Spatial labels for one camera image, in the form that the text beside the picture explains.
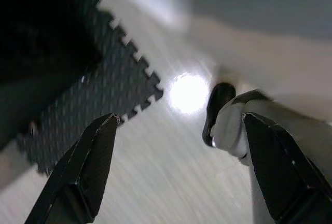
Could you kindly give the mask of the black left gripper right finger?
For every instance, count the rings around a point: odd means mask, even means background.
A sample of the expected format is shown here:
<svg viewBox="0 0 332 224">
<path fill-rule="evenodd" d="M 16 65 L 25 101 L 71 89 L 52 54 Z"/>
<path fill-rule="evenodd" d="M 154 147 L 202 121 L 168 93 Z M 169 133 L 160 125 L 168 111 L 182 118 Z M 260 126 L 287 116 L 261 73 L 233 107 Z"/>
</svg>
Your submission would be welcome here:
<svg viewBox="0 0 332 224">
<path fill-rule="evenodd" d="M 243 117 L 254 174 L 275 223 L 331 223 L 331 185 L 280 125 Z"/>
</svg>

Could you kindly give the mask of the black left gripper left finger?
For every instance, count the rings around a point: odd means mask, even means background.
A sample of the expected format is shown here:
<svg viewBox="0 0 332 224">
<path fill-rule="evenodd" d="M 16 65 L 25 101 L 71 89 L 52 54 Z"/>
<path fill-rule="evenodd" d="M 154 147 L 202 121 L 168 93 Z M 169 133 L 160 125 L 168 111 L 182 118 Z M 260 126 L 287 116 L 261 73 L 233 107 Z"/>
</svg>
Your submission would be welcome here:
<svg viewBox="0 0 332 224">
<path fill-rule="evenodd" d="M 110 171 L 117 116 L 103 115 L 85 128 L 54 167 L 26 223 L 93 223 Z"/>
</svg>

